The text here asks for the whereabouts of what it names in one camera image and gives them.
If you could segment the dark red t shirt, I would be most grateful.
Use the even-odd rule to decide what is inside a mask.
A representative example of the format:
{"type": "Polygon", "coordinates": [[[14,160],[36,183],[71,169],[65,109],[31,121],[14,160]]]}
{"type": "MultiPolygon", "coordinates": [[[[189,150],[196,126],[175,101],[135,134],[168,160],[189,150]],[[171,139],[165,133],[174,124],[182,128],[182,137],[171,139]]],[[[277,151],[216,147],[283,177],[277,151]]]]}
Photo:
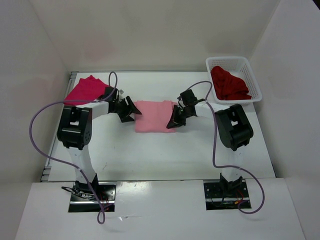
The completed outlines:
{"type": "Polygon", "coordinates": [[[249,89],[245,82],[220,66],[210,71],[216,96],[219,100],[235,101],[250,100],[249,89]]]}

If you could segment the magenta red t shirt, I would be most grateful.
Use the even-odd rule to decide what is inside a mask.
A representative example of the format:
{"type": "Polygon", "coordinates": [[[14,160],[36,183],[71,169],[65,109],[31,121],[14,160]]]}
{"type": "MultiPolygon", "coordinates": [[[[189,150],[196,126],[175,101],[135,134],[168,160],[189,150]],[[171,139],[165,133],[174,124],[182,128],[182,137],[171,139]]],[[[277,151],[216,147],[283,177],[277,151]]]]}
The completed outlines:
{"type": "Polygon", "coordinates": [[[100,97],[108,86],[99,78],[95,78],[92,75],[87,78],[81,78],[78,84],[66,96],[63,103],[69,106],[85,105],[100,97]]]}

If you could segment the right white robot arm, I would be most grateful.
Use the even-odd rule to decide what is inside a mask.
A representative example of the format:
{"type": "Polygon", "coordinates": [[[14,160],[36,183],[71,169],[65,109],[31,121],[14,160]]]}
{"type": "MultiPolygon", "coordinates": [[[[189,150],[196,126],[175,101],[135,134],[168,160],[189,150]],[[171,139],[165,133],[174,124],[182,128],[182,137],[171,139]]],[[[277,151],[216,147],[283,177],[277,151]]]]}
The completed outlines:
{"type": "Polygon", "coordinates": [[[225,197],[232,196],[242,185],[240,168],[244,161],[244,149],[254,135],[253,128],[240,104],[223,108],[205,99],[197,99],[191,89],[183,91],[178,104],[173,107],[167,129],[185,126],[187,118],[204,117],[214,120],[214,145],[217,139],[228,149],[228,161],[221,169],[219,191],[225,197]]]}

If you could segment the light pink t shirt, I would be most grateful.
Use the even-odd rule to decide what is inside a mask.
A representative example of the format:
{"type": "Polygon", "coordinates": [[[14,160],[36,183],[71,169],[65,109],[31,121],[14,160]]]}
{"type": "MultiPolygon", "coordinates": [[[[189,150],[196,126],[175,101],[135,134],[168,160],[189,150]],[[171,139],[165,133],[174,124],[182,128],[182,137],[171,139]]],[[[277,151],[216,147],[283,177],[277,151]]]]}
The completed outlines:
{"type": "Polygon", "coordinates": [[[174,128],[168,129],[176,102],[165,101],[136,101],[135,106],[141,114],[135,115],[136,133],[175,133],[174,128]]]}

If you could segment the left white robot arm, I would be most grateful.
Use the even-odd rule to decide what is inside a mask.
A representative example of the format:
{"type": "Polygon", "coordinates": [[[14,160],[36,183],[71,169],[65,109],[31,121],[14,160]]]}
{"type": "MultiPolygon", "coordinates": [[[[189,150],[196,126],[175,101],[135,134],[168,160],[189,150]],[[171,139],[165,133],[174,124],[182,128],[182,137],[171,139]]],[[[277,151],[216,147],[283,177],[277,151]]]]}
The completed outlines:
{"type": "Polygon", "coordinates": [[[104,94],[93,101],[66,103],[58,125],[58,140],[67,149],[72,164],[82,170],[76,170],[72,191],[83,194],[89,200],[96,199],[100,194],[98,176],[89,153],[93,120],[108,114],[117,114],[122,123],[127,123],[135,120],[132,115],[142,113],[129,96],[123,97],[117,88],[107,86],[104,94]]]}

